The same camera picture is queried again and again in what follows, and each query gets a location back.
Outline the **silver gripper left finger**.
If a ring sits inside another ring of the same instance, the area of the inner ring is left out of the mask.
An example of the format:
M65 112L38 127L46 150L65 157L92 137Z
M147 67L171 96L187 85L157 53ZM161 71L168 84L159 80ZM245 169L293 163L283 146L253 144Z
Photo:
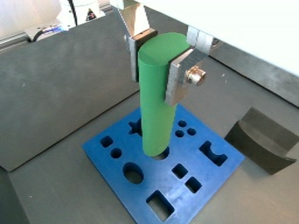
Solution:
M136 0L109 0L109 4L124 29L132 80L139 82L137 51L141 45L157 35L157 31L149 26L141 3Z

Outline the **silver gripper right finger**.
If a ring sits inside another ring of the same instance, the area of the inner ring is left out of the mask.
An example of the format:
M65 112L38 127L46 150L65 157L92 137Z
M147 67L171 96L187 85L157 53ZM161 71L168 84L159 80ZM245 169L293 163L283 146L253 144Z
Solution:
M201 61L220 46L220 41L192 26L187 30L189 48L171 61L164 102L173 106L185 96L188 85L199 86L204 82L205 72Z

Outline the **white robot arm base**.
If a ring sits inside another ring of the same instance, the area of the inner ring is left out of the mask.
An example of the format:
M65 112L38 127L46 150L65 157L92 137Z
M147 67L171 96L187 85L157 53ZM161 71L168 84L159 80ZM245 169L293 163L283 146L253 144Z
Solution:
M99 7L99 0L58 0L58 3L60 13L57 17L24 31L30 42L36 42L58 32L65 32L105 15Z

